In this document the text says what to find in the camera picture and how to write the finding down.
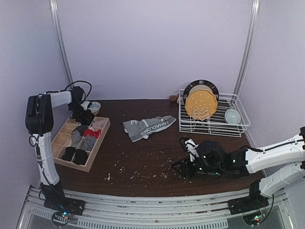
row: wooden compartment organizer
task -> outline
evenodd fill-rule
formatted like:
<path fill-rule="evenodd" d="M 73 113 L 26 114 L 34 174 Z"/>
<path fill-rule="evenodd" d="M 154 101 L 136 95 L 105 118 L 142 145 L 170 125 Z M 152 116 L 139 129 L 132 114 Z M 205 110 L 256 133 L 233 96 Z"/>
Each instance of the wooden compartment organizer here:
<path fill-rule="evenodd" d="M 53 153 L 54 162 L 59 165 L 71 167 L 71 168 L 78 169 L 78 170 L 85 171 L 85 172 L 89 172 L 91 169 L 91 166 L 93 164 L 93 161 L 96 157 L 96 154 L 97 154 L 97 152 L 105 138 L 105 135 L 109 129 L 109 126 L 110 126 L 109 118 L 95 117 L 93 121 L 98 121 L 98 120 L 104 120 L 104 126 L 102 128 L 96 128 L 96 127 L 94 128 L 96 130 L 100 129 L 102 132 L 101 132 L 101 135 L 98 137 L 98 139 L 96 139 L 96 142 L 94 144 L 94 147 L 92 148 L 92 151 L 86 151 L 86 153 L 88 155 L 88 159 L 87 159 L 85 165 L 77 165 L 77 164 L 73 163 L 75 156 L 73 156 L 72 161 L 62 160 L 62 156 L 65 152 L 65 148 L 71 146 L 72 131 L 76 127 L 81 125 L 80 123 L 75 122 L 74 119 L 70 119 L 70 118 L 62 126 L 62 128 L 60 129 L 60 131 L 58 132 L 58 134 L 55 136 L 55 138 L 52 141 L 51 145 L 52 145 L 52 153 Z M 81 137 L 81 141 L 76 148 L 80 149 L 83 146 L 84 141 L 85 141 L 85 137 Z"/>

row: wooden table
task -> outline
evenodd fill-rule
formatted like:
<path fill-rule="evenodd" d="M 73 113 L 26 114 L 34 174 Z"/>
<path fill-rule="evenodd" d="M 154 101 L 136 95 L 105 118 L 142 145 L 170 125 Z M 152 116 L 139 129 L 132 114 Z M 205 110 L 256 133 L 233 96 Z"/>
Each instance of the wooden table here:
<path fill-rule="evenodd" d="M 99 101 L 98 116 L 110 118 L 111 126 L 89 173 L 56 165 L 65 189 L 115 196 L 170 197 L 204 195 L 249 188 L 263 178 L 261 172 L 240 179 L 205 181 L 200 176 L 180 178 L 170 164 L 186 157 L 178 139 L 187 135 L 196 143 L 219 141 L 227 152 L 248 145 L 241 138 L 179 133 L 178 120 L 168 129 L 132 143 L 123 122 L 172 115 L 178 119 L 178 104 L 168 100 Z"/>

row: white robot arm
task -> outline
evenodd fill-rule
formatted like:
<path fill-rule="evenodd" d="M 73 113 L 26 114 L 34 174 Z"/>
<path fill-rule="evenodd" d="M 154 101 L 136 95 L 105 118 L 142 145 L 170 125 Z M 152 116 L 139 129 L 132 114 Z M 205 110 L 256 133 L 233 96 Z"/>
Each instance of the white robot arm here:
<path fill-rule="evenodd" d="M 90 110 L 84 110 L 81 100 L 84 91 L 76 86 L 71 91 L 48 92 L 28 99 L 26 127 L 30 134 L 30 145 L 35 148 L 36 159 L 41 175 L 41 191 L 44 194 L 44 206 L 57 210 L 63 217 L 81 215 L 85 202 L 67 198 L 64 195 L 60 178 L 56 172 L 51 147 L 53 129 L 53 108 L 64 104 L 72 111 L 72 118 L 82 125 L 89 125 L 94 118 Z"/>
<path fill-rule="evenodd" d="M 250 185 L 250 195 L 228 202 L 231 214 L 247 212 L 267 206 L 268 198 L 305 174 L 305 127 L 294 137 L 261 148 L 242 147 L 227 154 L 218 142 L 203 141 L 196 145 L 192 139 L 180 138 L 190 155 L 172 168 L 180 175 L 191 178 L 196 174 L 240 178 L 262 169 L 286 164 L 269 177 Z"/>

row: small bowl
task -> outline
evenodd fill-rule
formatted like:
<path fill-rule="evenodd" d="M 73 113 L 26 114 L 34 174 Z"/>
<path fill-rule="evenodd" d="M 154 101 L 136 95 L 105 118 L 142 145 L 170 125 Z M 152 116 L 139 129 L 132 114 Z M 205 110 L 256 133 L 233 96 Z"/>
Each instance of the small bowl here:
<path fill-rule="evenodd" d="M 224 119 L 229 124 L 240 124 L 242 118 L 238 111 L 235 109 L 229 109 L 224 113 Z"/>
<path fill-rule="evenodd" d="M 101 108 L 101 104 L 98 102 L 92 102 L 91 106 L 88 108 L 96 116 Z"/>

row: white wall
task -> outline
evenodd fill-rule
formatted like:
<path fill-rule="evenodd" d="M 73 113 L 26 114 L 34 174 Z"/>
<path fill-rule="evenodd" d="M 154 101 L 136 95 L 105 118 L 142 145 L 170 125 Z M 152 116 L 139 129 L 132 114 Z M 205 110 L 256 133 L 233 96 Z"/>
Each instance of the white wall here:
<path fill-rule="evenodd" d="M 305 1 L 261 1 L 241 99 L 256 146 L 298 134 L 305 126 Z M 305 228 L 305 182 L 286 188 L 298 229 Z"/>
<path fill-rule="evenodd" d="M 60 0 L 74 79 L 91 99 L 168 98 L 193 80 L 232 93 L 252 1 Z"/>
<path fill-rule="evenodd" d="M 25 112 L 30 95 L 66 85 L 48 0 L 2 1 L 0 7 L 0 228 L 16 227 L 39 170 Z M 59 130 L 67 108 L 54 113 Z"/>

